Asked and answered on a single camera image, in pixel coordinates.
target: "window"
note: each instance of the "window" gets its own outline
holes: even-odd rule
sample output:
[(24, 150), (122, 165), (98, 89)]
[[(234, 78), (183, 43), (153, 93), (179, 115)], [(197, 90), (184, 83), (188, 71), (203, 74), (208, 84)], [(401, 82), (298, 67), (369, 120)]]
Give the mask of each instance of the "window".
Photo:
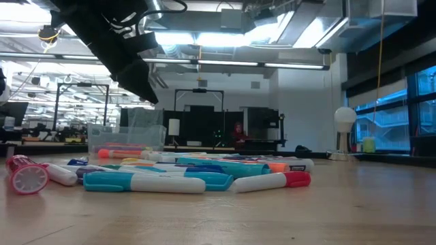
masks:
[(420, 134), (436, 133), (436, 101), (424, 101), (419, 105)]
[[(398, 92), (392, 93), (390, 95), (387, 95), (385, 97), (378, 99), (377, 106), (386, 105), (386, 104), (389, 104), (392, 102), (397, 102), (397, 101), (404, 101), (406, 99), (407, 99), (407, 90), (403, 89), (403, 90), (400, 90)], [(356, 108), (356, 111), (364, 110), (364, 109), (368, 109), (368, 108), (373, 108), (374, 106), (375, 106), (375, 102), (372, 101), (372, 102), (369, 102), (369, 103), (366, 103), (363, 105), (359, 105)]]
[(374, 136), (376, 150), (410, 150), (407, 106), (360, 114), (356, 121), (356, 139)]
[(436, 92), (436, 66), (420, 71), (417, 74), (418, 95)]

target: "wooden table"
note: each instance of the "wooden table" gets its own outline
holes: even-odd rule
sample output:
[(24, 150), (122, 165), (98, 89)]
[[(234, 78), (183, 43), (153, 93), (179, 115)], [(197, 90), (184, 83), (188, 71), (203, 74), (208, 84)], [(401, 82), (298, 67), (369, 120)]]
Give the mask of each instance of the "wooden table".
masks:
[[(34, 160), (66, 163), (71, 157)], [(39, 195), (17, 196), (5, 180), (0, 244), (435, 243), (435, 170), (315, 163), (310, 187), (243, 194), (92, 193), (50, 183)]]

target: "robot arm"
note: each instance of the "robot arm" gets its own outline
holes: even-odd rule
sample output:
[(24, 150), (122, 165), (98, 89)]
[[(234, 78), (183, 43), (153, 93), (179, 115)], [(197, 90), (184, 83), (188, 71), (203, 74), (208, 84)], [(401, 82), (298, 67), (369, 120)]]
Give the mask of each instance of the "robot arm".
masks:
[[(52, 27), (68, 24), (91, 52), (108, 68), (111, 78), (126, 90), (151, 103), (158, 99), (148, 82), (149, 67), (138, 55), (156, 48), (154, 33), (140, 35), (139, 23), (149, 14), (181, 13), (183, 10), (149, 10), (144, 0), (50, 0), (59, 12), (51, 11)], [(135, 32), (125, 39), (126, 32)]]

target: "red marker cap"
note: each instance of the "red marker cap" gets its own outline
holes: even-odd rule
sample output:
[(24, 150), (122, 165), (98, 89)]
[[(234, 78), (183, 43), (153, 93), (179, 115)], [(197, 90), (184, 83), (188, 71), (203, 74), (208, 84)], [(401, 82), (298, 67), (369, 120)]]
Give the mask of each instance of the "red marker cap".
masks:
[(282, 173), (286, 176), (286, 187), (304, 187), (311, 183), (311, 175), (303, 171)]

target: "white lamp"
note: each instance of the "white lamp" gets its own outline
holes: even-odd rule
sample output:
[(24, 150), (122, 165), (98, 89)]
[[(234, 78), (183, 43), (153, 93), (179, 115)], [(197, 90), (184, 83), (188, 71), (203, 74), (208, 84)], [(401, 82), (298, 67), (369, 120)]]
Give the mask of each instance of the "white lamp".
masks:
[(334, 113), (334, 121), (336, 122), (337, 130), (340, 133), (339, 150), (341, 152), (348, 153), (347, 133), (352, 131), (356, 119), (356, 112), (348, 107), (341, 107)]
[(176, 136), (178, 136), (180, 133), (180, 120), (171, 118), (168, 123), (168, 135), (172, 136), (172, 145), (175, 146), (177, 144), (176, 140), (174, 139)]

